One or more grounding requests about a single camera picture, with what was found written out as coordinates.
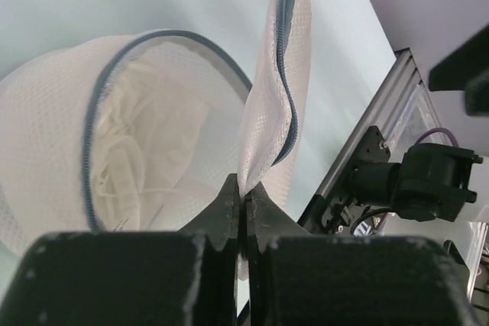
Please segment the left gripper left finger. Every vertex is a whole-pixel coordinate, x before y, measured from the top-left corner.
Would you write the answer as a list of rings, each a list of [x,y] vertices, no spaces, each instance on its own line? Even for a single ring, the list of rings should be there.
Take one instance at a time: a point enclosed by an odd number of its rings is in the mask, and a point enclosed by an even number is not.
[[[178,231],[52,232],[18,266],[3,325],[234,325],[235,175]]]

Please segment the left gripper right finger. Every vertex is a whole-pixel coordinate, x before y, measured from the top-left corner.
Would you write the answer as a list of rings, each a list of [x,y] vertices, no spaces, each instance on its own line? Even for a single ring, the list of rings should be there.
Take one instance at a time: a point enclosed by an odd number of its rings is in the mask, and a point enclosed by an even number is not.
[[[455,261],[417,236],[312,235],[244,198],[252,325],[475,325]]]

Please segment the white mesh laundry bag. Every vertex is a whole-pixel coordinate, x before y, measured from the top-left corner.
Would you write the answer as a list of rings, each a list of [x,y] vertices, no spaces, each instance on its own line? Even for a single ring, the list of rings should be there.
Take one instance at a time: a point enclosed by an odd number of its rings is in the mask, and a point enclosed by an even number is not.
[[[190,31],[100,37],[1,82],[1,242],[177,230],[257,184],[285,206],[311,60],[309,0],[270,0],[253,79]]]

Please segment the white satin bra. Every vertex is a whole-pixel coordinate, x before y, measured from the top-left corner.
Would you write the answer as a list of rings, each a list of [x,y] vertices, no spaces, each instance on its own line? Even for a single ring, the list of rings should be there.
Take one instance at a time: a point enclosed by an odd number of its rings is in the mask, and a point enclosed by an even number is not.
[[[209,105],[147,63],[129,63],[99,107],[89,173],[92,205],[109,231],[147,228],[171,199],[210,201],[185,175]]]

